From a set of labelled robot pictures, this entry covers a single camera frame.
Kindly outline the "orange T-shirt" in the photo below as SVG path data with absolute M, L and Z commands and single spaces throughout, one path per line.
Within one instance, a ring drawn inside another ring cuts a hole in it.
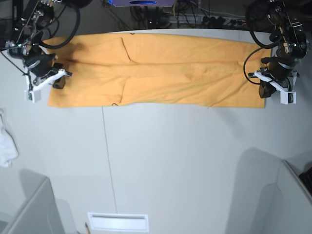
M 165 34 L 110 33 L 75 36 L 55 50 L 72 73 L 52 89 L 53 107 L 133 103 L 263 108 L 245 72 L 270 56 L 253 43 Z

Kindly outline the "grey box right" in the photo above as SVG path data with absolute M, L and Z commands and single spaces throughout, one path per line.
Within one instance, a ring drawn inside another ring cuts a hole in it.
M 310 234 L 312 196 L 287 161 L 282 161 L 276 182 L 261 192 L 254 232 L 257 234 Z

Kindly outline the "blue grey device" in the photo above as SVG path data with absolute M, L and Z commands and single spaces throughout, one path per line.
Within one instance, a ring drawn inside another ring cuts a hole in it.
M 110 0 L 109 3 L 111 3 L 115 7 L 171 7 L 175 3 L 175 0 Z

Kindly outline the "pencil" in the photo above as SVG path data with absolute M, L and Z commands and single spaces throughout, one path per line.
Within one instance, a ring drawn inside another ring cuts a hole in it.
M 85 223 L 85 229 L 86 229 L 86 233 L 87 233 L 87 234 L 91 234 L 90 229 L 89 229 L 87 223 Z

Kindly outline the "white cloth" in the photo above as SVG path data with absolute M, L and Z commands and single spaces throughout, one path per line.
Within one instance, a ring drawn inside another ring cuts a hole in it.
M 11 135 L 5 128 L 4 111 L 0 110 L 0 166 L 8 168 L 19 156 L 17 147 Z

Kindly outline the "black keyboard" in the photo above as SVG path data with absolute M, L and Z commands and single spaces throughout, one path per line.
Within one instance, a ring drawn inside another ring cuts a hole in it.
M 309 193 L 312 194 L 312 168 L 308 169 L 306 172 L 301 173 L 299 178 Z

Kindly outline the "white paper label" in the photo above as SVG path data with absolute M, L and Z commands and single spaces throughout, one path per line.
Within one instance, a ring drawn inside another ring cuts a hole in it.
M 149 232 L 147 214 L 105 214 L 88 212 L 92 230 L 112 232 Z

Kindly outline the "grey box left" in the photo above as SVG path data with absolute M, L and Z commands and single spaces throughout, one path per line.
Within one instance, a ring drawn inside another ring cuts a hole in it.
M 11 220 L 0 221 L 2 234 L 64 234 L 52 185 L 43 177 Z

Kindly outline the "grey box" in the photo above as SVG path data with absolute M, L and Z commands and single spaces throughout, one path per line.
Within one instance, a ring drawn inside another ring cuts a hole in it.
M 261 192 L 254 232 L 257 234 L 310 234 L 312 196 L 287 161 L 282 161 L 276 182 Z
M 43 177 L 11 220 L 0 221 L 2 234 L 64 234 L 52 185 Z

